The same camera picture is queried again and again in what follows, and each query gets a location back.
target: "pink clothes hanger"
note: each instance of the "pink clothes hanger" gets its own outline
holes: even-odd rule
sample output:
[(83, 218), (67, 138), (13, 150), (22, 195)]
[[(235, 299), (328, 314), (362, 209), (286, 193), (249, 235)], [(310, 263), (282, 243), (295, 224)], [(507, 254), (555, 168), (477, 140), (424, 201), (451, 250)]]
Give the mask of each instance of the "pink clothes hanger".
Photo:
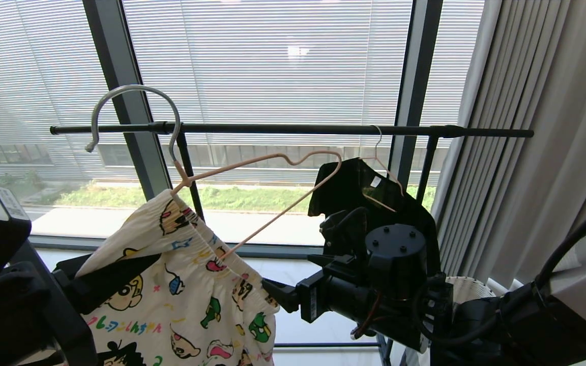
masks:
[(213, 176), (213, 175), (216, 175), (216, 174), (219, 174), (219, 173), (223, 173), (223, 172), (226, 172), (226, 171), (230, 171), (232, 169), (236, 169), (238, 167), (243, 167), (243, 166), (248, 165), (248, 164), (253, 164), (253, 163), (256, 163), (256, 162), (262, 162), (263, 160), (268, 160), (268, 159), (272, 159), (272, 158), (283, 158), (290, 165), (300, 165), (302, 162), (304, 162), (305, 160), (307, 160), (307, 158), (309, 156), (312, 156), (312, 155), (329, 154), (329, 155), (335, 155), (338, 158), (338, 164), (336, 165), (336, 169), (334, 169), (334, 171), (331, 174), (329, 174), (326, 178), (324, 178), (322, 181), (320, 181), (320, 183), (318, 183), (313, 188), (311, 188), (310, 191), (308, 191), (305, 195), (303, 195), (302, 197), (300, 197), (297, 201), (293, 202), (293, 204), (291, 204), (291, 206), (289, 206), (286, 209), (284, 209), (284, 211), (280, 212), (274, 218), (270, 219), (269, 222), (265, 223), (262, 227), (260, 227), (256, 231), (254, 231), (246, 239), (244, 239), (243, 241), (241, 241), (240, 243), (238, 243), (237, 245), (235, 245), (234, 248), (232, 248), (227, 253), (225, 253), (222, 257), (219, 258), (221, 260), (225, 259), (225, 257), (227, 257), (228, 255), (234, 253), (238, 248), (240, 248), (242, 245), (244, 245), (247, 241), (249, 241), (255, 235), (259, 234), (265, 228), (267, 228), (268, 225), (270, 225), (273, 222), (275, 222), (275, 220), (277, 220), (282, 215), (284, 215), (285, 213), (287, 213), (291, 208), (295, 207), (296, 204), (302, 202), (303, 199), (305, 199), (307, 196), (309, 196), (310, 194), (312, 194), (320, 186), (324, 185), (328, 180), (330, 180), (332, 178), (332, 176), (334, 176), (336, 173), (338, 173), (338, 171), (340, 169), (340, 165), (342, 164), (342, 155), (340, 155), (337, 152), (329, 151), (329, 150), (318, 150), (318, 151), (310, 152), (307, 155), (304, 155), (304, 157), (302, 157), (302, 159), (300, 159), (297, 162), (293, 162), (288, 157), (288, 155), (278, 153), (278, 154), (270, 154), (270, 155), (259, 156), (258, 158), (253, 158), (253, 159), (250, 159), (250, 160), (245, 160), (244, 162), (239, 162), (239, 163), (236, 163), (236, 164), (228, 165), (226, 167), (221, 167), (221, 168), (218, 168), (218, 169), (214, 169), (213, 171), (209, 171), (207, 173), (197, 174), (197, 175), (194, 175), (194, 176), (187, 176), (187, 174), (185, 173), (184, 169), (182, 168), (182, 165), (176, 159), (175, 153), (174, 153), (175, 141), (177, 139), (177, 136), (178, 136), (178, 134), (180, 132), (180, 128), (181, 128), (180, 114), (178, 112), (178, 109), (175, 106), (175, 103), (172, 101), (172, 99), (168, 95), (166, 95), (165, 93), (161, 92), (160, 90), (157, 90), (156, 88), (151, 88), (150, 86), (144, 86), (144, 85), (123, 85), (123, 86), (119, 86), (118, 88), (114, 88), (113, 90), (110, 90), (108, 93), (106, 93), (98, 101), (98, 103), (96, 104), (96, 106), (94, 108), (94, 111), (92, 112), (92, 141), (85, 148), (85, 150), (87, 152), (91, 153), (94, 150), (96, 144), (98, 144), (98, 141), (99, 141), (98, 114), (100, 113), (101, 109), (103, 108), (105, 102), (107, 102), (108, 100), (111, 100), (112, 98), (114, 98), (114, 97), (116, 97), (118, 95), (121, 95), (123, 93), (127, 93), (129, 91), (133, 91), (133, 90), (150, 91), (150, 92), (156, 93), (157, 95), (160, 95), (165, 100), (167, 100), (167, 102), (169, 102), (169, 105), (171, 106), (171, 109), (173, 110), (173, 114), (175, 116), (175, 127), (173, 128), (173, 134), (171, 135), (171, 139), (169, 141), (169, 154), (170, 154), (171, 159), (173, 160), (173, 165), (175, 166), (176, 170), (178, 171), (178, 174), (182, 177), (182, 182), (179, 183), (179, 185), (177, 185), (175, 188), (173, 188), (173, 190), (171, 190), (171, 194), (172, 195), (176, 195), (184, 187), (191, 186), (191, 183), (193, 183), (194, 181), (196, 181), (198, 179), (207, 178), (209, 176)]
[[(377, 162), (379, 162), (379, 165), (381, 165), (381, 167), (386, 170), (386, 173), (388, 173), (388, 177), (390, 180), (394, 181), (395, 183), (397, 183), (397, 185), (399, 186), (399, 190), (402, 194), (402, 197), (404, 197), (404, 187), (402, 186), (402, 184), (400, 183), (399, 180), (397, 180), (397, 178), (395, 178), (394, 174), (391, 173), (388, 168), (386, 168), (386, 166), (384, 165), (384, 163), (381, 162), (381, 160), (379, 160), (379, 157), (377, 157), (377, 151), (376, 149), (379, 147), (379, 143), (381, 143), (381, 139), (383, 138), (384, 134), (381, 132), (381, 128), (379, 128), (379, 126), (375, 126), (375, 125), (371, 125), (372, 127), (376, 128), (379, 131), (379, 141), (377, 141), (377, 143), (374, 146), (374, 156), (368, 157), (368, 158), (360, 158), (361, 160), (369, 160), (369, 159), (374, 159)], [(363, 195), (365, 198), (369, 199), (370, 201), (376, 202), (377, 204), (380, 204), (381, 206), (387, 208), (390, 211), (393, 212), (397, 212), (395, 209), (391, 208), (390, 206), (387, 206), (386, 204), (384, 204), (383, 202), (380, 202), (377, 199), (374, 199), (368, 195)]]

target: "concrete walkway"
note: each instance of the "concrete walkway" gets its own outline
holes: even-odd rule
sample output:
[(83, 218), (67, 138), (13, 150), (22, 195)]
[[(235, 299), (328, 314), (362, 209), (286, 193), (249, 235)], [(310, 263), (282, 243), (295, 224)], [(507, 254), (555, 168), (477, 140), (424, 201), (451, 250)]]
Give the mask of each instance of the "concrete walkway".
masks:
[[(63, 207), (25, 207), (25, 210), (33, 220), (32, 234), (90, 238), (107, 238), (134, 211)], [(211, 210), (205, 211), (204, 215), (207, 225), (227, 242), (242, 241), (275, 216), (274, 213)], [(323, 216), (310, 218), (300, 213), (287, 213), (249, 242), (321, 246), (324, 240), (318, 226), (323, 219)]]

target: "black shirt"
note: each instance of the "black shirt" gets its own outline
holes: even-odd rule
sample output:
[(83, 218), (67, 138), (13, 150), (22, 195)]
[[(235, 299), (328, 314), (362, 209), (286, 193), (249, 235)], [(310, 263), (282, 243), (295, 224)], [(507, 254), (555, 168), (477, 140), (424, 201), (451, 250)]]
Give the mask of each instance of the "black shirt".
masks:
[[(323, 164), (318, 171), (316, 185), (336, 169), (337, 163)], [(370, 201), (382, 202), (397, 212)], [(360, 158), (344, 160), (336, 173), (311, 195), (309, 216), (331, 215), (341, 210), (358, 207), (368, 209), (367, 231), (384, 225), (401, 223), (417, 228), (426, 238), (426, 269), (431, 276), (440, 270), (440, 249), (437, 247), (435, 220), (416, 199), (401, 190), (397, 183), (382, 176)]]

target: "white sheer curtain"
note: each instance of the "white sheer curtain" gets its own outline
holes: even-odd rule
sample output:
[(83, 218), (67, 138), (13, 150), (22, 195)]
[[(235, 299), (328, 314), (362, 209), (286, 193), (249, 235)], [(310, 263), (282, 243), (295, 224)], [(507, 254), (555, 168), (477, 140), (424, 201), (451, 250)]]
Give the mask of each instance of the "white sheer curtain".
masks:
[(475, 61), (486, 54), (484, 68), (473, 61), (465, 91), (476, 97), (463, 97), (460, 123), (535, 136), (461, 141), (433, 214), (447, 273), (510, 287), (530, 281), (586, 218), (586, 2), (492, 2), (481, 27), (489, 23), (491, 42), (479, 37), (475, 51)]

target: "grass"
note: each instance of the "grass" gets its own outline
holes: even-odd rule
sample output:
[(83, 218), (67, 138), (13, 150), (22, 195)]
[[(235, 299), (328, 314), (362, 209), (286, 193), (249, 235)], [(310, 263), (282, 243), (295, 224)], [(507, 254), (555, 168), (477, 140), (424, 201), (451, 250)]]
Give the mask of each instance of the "grass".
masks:
[[(239, 188), (235, 186), (199, 186), (198, 194), (202, 206), (207, 210), (238, 211), (282, 211), (289, 204), (302, 197), (307, 188)], [(408, 192), (416, 196), (417, 187), (410, 186)], [(191, 197), (185, 190), (182, 199), (193, 206)], [(435, 197), (435, 187), (427, 187), (424, 206), (430, 210)], [(306, 212), (311, 195), (303, 199), (291, 211)], [(57, 204), (65, 206), (99, 206), (136, 208), (146, 202), (141, 188), (104, 187), (98, 185), (83, 186), (78, 190), (44, 197), (40, 204)]]

